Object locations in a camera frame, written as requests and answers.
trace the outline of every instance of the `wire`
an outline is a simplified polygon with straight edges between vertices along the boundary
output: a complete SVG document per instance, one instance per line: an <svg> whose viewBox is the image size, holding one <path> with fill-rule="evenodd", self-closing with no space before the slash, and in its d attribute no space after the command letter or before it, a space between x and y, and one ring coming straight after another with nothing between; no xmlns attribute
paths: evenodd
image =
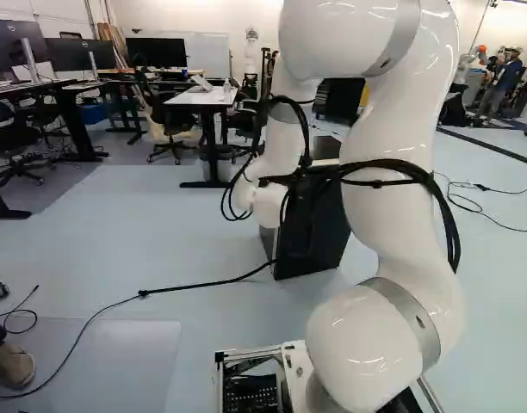
<svg viewBox="0 0 527 413"><path fill-rule="evenodd" d="M117 303L114 303L114 304L111 304L111 305L107 305L106 307L102 308L101 310L99 310L98 312L96 312L88 321L86 324L84 324L84 327L80 330L80 333L78 334L76 340L74 341L74 343L72 344L72 348L70 349L70 351L68 352L68 354L66 355L66 357L63 359L63 361L60 363L59 367L57 367L57 369L55 370L55 372L49 377L49 379L47 379L46 381L44 381L41 385L37 386L35 389L31 390L31 391L27 391L27 392L24 392L24 393L21 393L21 394L15 394L15 395L2 395L0 394L0 398L2 399L17 399L17 398L25 398L26 396L30 396L32 394L35 394L37 393L38 391L42 390L43 388L45 388L49 383L51 383L55 377L57 377L57 375L59 374L59 372L63 369L63 367L65 366L66 362L71 358L71 355L72 353L74 352L74 350L76 349L76 347L78 346L78 343L80 342L80 339L82 338L82 336L84 335L84 332L87 330L87 328L90 326L91 322L97 317L99 316L101 313L105 312L106 310L110 310L111 308L114 308L114 307L117 307L119 305L123 305L123 304L126 304L130 301L133 301L135 299L138 299L140 298L139 295L136 295L130 299L124 299L122 301L119 301Z"/></svg>
<svg viewBox="0 0 527 413"><path fill-rule="evenodd" d="M307 123L307 117L306 117L306 114L304 113L304 109L301 107L301 104L304 104L307 102L300 103L293 99L290 99L287 96L273 96L270 100L263 100L259 102L260 108L258 110L258 113L259 114L267 113L268 111L265 110L266 106L269 106L270 108L272 108L277 103L288 104L293 109L294 113L296 114L296 117L298 118L298 121L300 122L301 130L302 130L302 134L304 138L304 155L301 159L300 167L301 167L301 170L305 170L312 163L312 159L311 159L310 152L309 152L309 149L310 149L309 125ZM240 215L238 215L233 210L233 189L241 176L243 176L247 181L250 181L246 177L245 171L250 165L250 163L252 162L252 160L258 154L258 147L259 147L259 142L260 142L261 133L262 133L261 116L257 115L256 119L257 119L257 122L256 122L257 123L256 125L257 136L255 136L254 139L252 140L250 156L248 160L246 161L246 163L240 168L239 172L237 172L237 174L235 174L235 176L232 178L229 186L225 189L221 197L221 203L220 203L221 215L223 216L223 218L225 218L229 222L244 221L252 215L252 211L249 211L249 212L244 211ZM227 199L227 207L229 209L230 216L227 215L226 213L226 199Z"/></svg>
<svg viewBox="0 0 527 413"><path fill-rule="evenodd" d="M327 132L327 133L332 133L333 135L336 135L336 136L339 136L340 138L343 138L344 136L342 136L340 133L336 133L334 131L328 131L326 129L321 129L320 127L316 127L315 125L312 125L312 128L313 129L317 129L318 131L321 131L321 132Z"/></svg>
<svg viewBox="0 0 527 413"><path fill-rule="evenodd" d="M160 294L160 293L172 293L175 291L184 291L184 290L194 290L196 288L205 288L205 287L216 287L216 286L224 286L226 284L234 284L236 282L240 282L242 280L246 280L249 277L252 277L253 275L259 273L263 269L277 263L277 259L267 261L265 264L260 265L258 268L253 269L251 272L246 273L244 275L241 275L237 278L231 278L229 280L221 280L221 281L212 281L212 282L202 282L201 284L189 284L187 286L178 286L178 287L169 287L169 288L160 288L158 290L139 290L138 297L147 297L149 295L153 294Z"/></svg>
<svg viewBox="0 0 527 413"><path fill-rule="evenodd" d="M436 175L440 175L440 176L442 176L443 178L445 178L447 180L447 182L448 182L448 185L447 185L447 200L449 202L451 202L453 205L455 205L456 207L459 207L462 210L467 211L469 213L477 213L478 215L481 215L482 217L484 217L486 219L489 219L494 224L500 226L501 228L505 228L506 230L527 233L527 229L516 228L516 227L513 227L513 226L509 226L509 225L503 224L503 223L499 222L497 219L493 218L492 216L484 213L483 206L480 205L475 200L471 200L470 198L468 198L466 196L463 196L461 194L453 194L451 192L452 188L463 188L463 189L479 189L482 192L494 192L494 193L497 193L497 194L520 195L520 194L526 193L527 192L527 188L523 189L521 191L514 191L514 192L512 192L512 191L505 191L505 190L502 190L502 189L489 188L489 187L487 187L485 185L482 185L482 184L479 184L479 183L451 181L450 178L447 175L442 174L440 172L435 172L435 174ZM464 205L460 204L459 202L455 201L455 199L464 200L464 201L468 202L468 204L470 204L470 206L464 206Z"/></svg>
<svg viewBox="0 0 527 413"><path fill-rule="evenodd" d="M15 307L13 310L11 311L8 311L8 312L4 312L2 314L0 314L0 317L5 317L5 319L3 320L3 327L5 328L5 330L9 333L9 334L23 334L23 333L28 333L31 329L33 329L35 327L35 325L38 323L38 314L35 312L35 311L32 311L32 310L19 310L19 307L21 307L24 303L26 303L30 297L32 297L32 295L34 295L34 293L37 291L37 289L40 288L40 286L36 286L34 287L34 289L32 290L32 292L17 306ZM30 325L29 327L27 327L25 330L20 330L20 331L13 331L13 330L9 330L7 328L7 322L9 320L9 317L11 317L13 314L18 314L18 313L27 313L27 314L32 314L34 316L34 321L32 322L32 325Z"/></svg>
<svg viewBox="0 0 527 413"><path fill-rule="evenodd" d="M404 179L398 181L352 181L345 179L346 176L353 174L359 170L367 168L379 168L385 170L395 170L401 174L408 176L411 179ZM443 227L445 229L445 236L447 240L447 255L448 261L454 272L458 269L461 260L461 239L459 231L456 227L455 218L450 210L448 201L443 196L442 190L434 181L433 174L429 174L418 165L403 161L401 159L375 159L365 162L346 163L341 165L338 170L334 170L329 174L324 174L320 180L315 184L312 193L312 221L314 220L315 206L323 194L332 185L332 182L340 180L343 184L354 186L366 186L374 189L381 189L387 186L410 185L419 184L425 187L428 192L437 200L440 207Z"/></svg>
<svg viewBox="0 0 527 413"><path fill-rule="evenodd" d="M25 398L27 396L30 396L32 394L37 393L38 391L42 390L47 385L49 385L49 383L51 383L57 377L57 375L60 373L60 371L63 369L63 367L65 366L66 362L71 358L72 353L74 352L74 350L76 349L76 347L80 343L80 340L81 340L82 336L84 335L85 331L88 329L90 324L93 322L93 320L95 320L100 314L104 313L106 310L110 310L110 309L115 308L115 307L117 307L119 305L124 305L126 303L129 303L130 301L134 301L135 299L144 298L144 297L147 297L147 296L152 295L152 294L171 293L171 292L175 292L175 291L193 290L193 289L196 289L196 288L215 287L215 286L223 286L223 285L226 285L226 284L233 284L233 283L245 280L245 279L247 279L249 277L252 277L253 275L259 273L263 269L269 267L270 265L273 265L276 262L277 262L277 260L268 261L265 264L259 266L258 268L253 269L249 273L241 275L240 277L237 277L237 278L232 278L230 280L203 282L203 283L200 283L200 284L190 284L190 285L186 285L186 286L161 288L161 289L158 289L158 290L139 290L139 293L137 295L134 295L133 297L131 297L129 299L124 299L124 300L119 301L117 303L114 303L114 304L111 304L111 305L107 305L106 307L104 307L101 310L99 310L98 312L96 312L93 316L91 316L91 318L84 324L84 327L80 330L79 334L77 335L76 340L72 344L72 347L71 347L70 351L67 353L66 357L60 363L59 367L57 367L57 369L54 371L54 373L46 381L44 381L41 385L37 386L36 388L34 388L31 391L27 391L27 392L24 392L24 393L21 393L21 394L8 395L8 396L0 394L0 398L1 399ZM32 294L38 289L38 287L39 286L36 286L34 288L34 290L26 297L26 299L24 299L13 311L10 311L9 313L0 314L0 317L4 316L4 315L7 315L7 314L12 314L14 311L16 311L16 309L18 307L20 307L22 304L24 304L32 296Z"/></svg>
<svg viewBox="0 0 527 413"><path fill-rule="evenodd" d="M28 71L30 70L30 68L27 66L27 65L22 65L22 67L24 67L25 69L27 69ZM41 75L40 73L38 73L38 76L39 77L43 77L44 79L49 79L51 81L51 83L53 83L55 81L55 79L51 79L50 77L47 77L47 76L43 76Z"/></svg>

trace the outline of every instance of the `black floor line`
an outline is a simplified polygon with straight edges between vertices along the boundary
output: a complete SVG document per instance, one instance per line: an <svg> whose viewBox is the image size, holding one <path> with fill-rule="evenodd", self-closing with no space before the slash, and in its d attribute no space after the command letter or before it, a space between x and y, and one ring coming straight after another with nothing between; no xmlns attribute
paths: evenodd
<svg viewBox="0 0 527 413"><path fill-rule="evenodd" d="M497 153L500 153L501 155L505 155L506 157L511 157L512 159L516 159L517 161L527 163L527 157L523 157L522 155L518 155L517 153L508 151L506 149L499 148L498 146L487 144L485 142L482 142L481 140L470 138L465 135L461 135L457 132L448 131L447 129L443 129L441 127L437 127L436 130L441 133L445 133L446 135L452 136L454 138L464 140L465 142L469 142L470 144L481 146L482 148L489 149L490 151L494 151Z"/></svg>

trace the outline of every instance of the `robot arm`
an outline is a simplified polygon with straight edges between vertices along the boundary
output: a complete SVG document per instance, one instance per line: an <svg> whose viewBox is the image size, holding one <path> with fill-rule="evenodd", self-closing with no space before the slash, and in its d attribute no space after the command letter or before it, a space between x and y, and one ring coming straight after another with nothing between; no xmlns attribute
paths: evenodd
<svg viewBox="0 0 527 413"><path fill-rule="evenodd" d="M323 77L365 77L370 100L343 143L340 162L393 158L432 170L439 109L455 75L456 19L444 0L285 0L282 54L272 93L308 112ZM258 178L293 172L304 148L286 106L270 113L266 150L233 190L260 224L279 225L286 188ZM347 178L394 181L392 170ZM431 195L419 185L343 185L356 237L379 257L375 277L318 307L307 323L314 372L351 412L375 411L456 344L463 330L458 281L437 241Z"/></svg>
<svg viewBox="0 0 527 413"><path fill-rule="evenodd" d="M459 65L456 70L455 80L453 83L456 84L466 84L468 72L472 63L480 59L480 65L487 64L487 47L484 45L478 45L473 47L473 49L468 54L462 54L459 58Z"/></svg>

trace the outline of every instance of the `black desk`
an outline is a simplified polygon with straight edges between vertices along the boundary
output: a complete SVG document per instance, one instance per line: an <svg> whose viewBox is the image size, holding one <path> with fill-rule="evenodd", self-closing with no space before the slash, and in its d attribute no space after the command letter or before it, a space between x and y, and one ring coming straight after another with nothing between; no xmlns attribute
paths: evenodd
<svg viewBox="0 0 527 413"><path fill-rule="evenodd" d="M66 127L71 134L72 142L76 146L76 152L69 152L59 157L64 162L101 162L108 157L108 152L95 151L91 143L82 114L76 104L76 96L80 93L99 89L101 95L106 94L105 82L88 82L65 85L55 90L55 98L61 109L61 115L65 120Z"/></svg>
<svg viewBox="0 0 527 413"><path fill-rule="evenodd" d="M107 81L107 85L109 87L109 91L113 96L113 103L116 105L120 112L121 122L123 126L117 127L114 126L107 129L107 132L117 132L117 133L131 133L133 132L134 135L128 140L128 145L133 145L136 142L138 142L141 137L147 132L144 131L141 127L141 119L139 118L137 114L137 104L135 102L135 94L133 92L133 86L137 85L137 80L134 78L122 78L122 79L116 79L114 77L110 77L110 80ZM193 84L192 83L185 83L185 82L170 82L170 81L149 81L149 85L152 86L158 86L160 89L164 90L177 90L178 92L182 92L188 88L190 88ZM127 105L124 105L124 101L121 98L121 87L123 87L126 90L126 97L127 97ZM131 112L132 117L129 118L127 116L127 112ZM129 121L133 120L133 123L135 127L130 127Z"/></svg>
<svg viewBox="0 0 527 413"><path fill-rule="evenodd" d="M77 83L77 80L67 79L46 83L22 83L11 85L9 87L0 88L0 100L8 99L10 101L15 101L17 98L28 93L42 94L47 91L53 92L61 110L61 115L63 116L66 126L71 134L72 142L77 148L76 153L65 154L63 157L60 157L59 160L74 162L100 161L100 157L106 157L108 156L108 153L94 151L90 135L85 129L80 109L76 104L76 95L87 90L99 89L104 83L86 85L83 88L78 88L78 86L83 85ZM31 214L32 213L29 211L9 209L0 195L0 219L26 219Z"/></svg>
<svg viewBox="0 0 527 413"><path fill-rule="evenodd" d="M233 106L238 90L233 88L225 96L223 88L214 86L208 93L183 92L164 103L164 107L193 108L201 114L202 133L208 145L208 162L210 163L210 180L202 182L183 182L180 188L228 188L229 182L220 181L218 177L218 150L215 142L214 115L221 114L221 139L227 144L227 108Z"/></svg>

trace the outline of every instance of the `person's foot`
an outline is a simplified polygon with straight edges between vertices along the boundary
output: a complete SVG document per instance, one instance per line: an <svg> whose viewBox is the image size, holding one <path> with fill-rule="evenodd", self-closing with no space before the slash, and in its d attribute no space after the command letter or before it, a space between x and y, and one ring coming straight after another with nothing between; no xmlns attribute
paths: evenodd
<svg viewBox="0 0 527 413"><path fill-rule="evenodd" d="M15 389L26 387L34 378L34 357L22 348L5 342L0 346L2 384Z"/></svg>

